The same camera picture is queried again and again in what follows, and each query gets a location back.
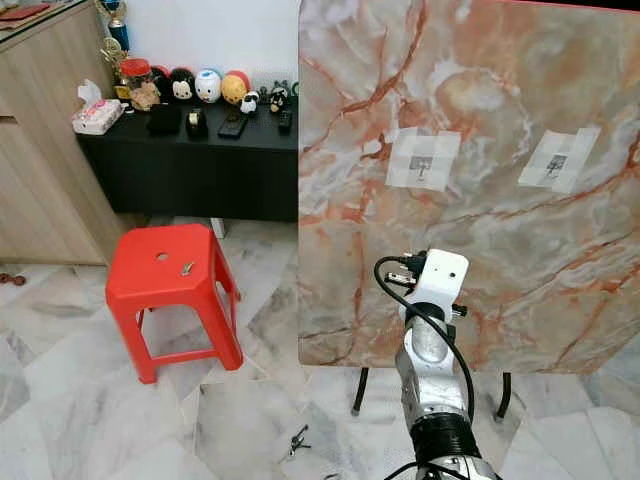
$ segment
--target tissue box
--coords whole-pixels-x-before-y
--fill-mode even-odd
[[[120,100],[99,100],[71,117],[73,131],[88,135],[103,135],[120,118],[122,112],[124,112],[124,106]]]

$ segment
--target red plastic stool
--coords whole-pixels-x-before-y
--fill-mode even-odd
[[[218,295],[217,281],[230,299],[230,316]],[[242,365],[236,338],[236,300],[240,295],[220,245],[208,228],[175,225],[126,233],[116,249],[106,294],[142,383],[154,383],[156,367],[168,363],[219,357],[227,370]],[[151,357],[141,331],[144,309],[179,304],[195,309],[215,348]]]

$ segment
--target black stand leg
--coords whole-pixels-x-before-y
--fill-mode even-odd
[[[503,420],[511,401],[511,372],[502,372],[502,400],[494,415],[496,420]]]
[[[362,405],[362,397],[364,397],[364,390],[367,388],[367,378],[369,377],[369,368],[364,367],[360,370],[360,382],[358,383],[358,391],[356,392],[356,399],[353,402],[353,408],[351,409],[351,415],[357,417],[360,415],[360,405]]]

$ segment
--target white wall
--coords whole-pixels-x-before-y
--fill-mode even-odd
[[[131,55],[171,69],[297,80],[300,0],[127,0]]]

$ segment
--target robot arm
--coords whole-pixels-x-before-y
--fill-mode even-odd
[[[388,273],[384,279],[408,287],[404,298],[380,280],[378,269],[390,260],[407,268],[406,275]],[[469,386],[469,406],[453,369],[454,359],[462,357],[454,346],[452,318],[466,314],[466,308],[454,301],[468,265],[461,255],[431,249],[428,253],[381,259],[374,272],[381,287],[401,303],[399,314],[405,323],[405,334],[396,355],[396,367],[402,379],[402,406],[416,454],[416,480],[499,478],[480,456],[471,431],[474,399],[468,369],[460,362]]]

